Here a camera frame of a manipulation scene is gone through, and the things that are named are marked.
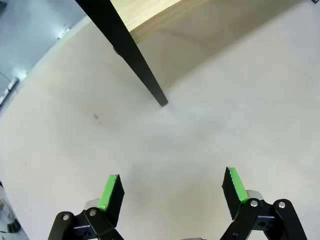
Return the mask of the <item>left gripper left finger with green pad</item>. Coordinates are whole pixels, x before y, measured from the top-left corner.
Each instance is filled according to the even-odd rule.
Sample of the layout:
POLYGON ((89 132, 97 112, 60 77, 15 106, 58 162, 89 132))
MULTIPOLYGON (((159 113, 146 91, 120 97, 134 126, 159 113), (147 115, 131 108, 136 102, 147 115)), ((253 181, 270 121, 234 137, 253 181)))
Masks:
POLYGON ((116 230, 124 198, 124 189, 118 174, 108 177, 97 206, 91 206, 74 215, 59 212, 53 222, 49 240, 122 240, 116 230))

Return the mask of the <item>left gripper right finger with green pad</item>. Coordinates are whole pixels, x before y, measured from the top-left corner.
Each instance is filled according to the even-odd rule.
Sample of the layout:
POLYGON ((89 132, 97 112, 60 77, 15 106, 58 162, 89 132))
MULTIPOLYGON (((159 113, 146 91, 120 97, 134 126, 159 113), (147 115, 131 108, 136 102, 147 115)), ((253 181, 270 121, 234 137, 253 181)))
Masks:
POLYGON ((245 189, 234 167, 225 169, 222 189, 232 218, 222 240, 246 240, 252 231, 262 231, 268 240, 307 239, 291 201, 267 203, 259 191, 245 189))

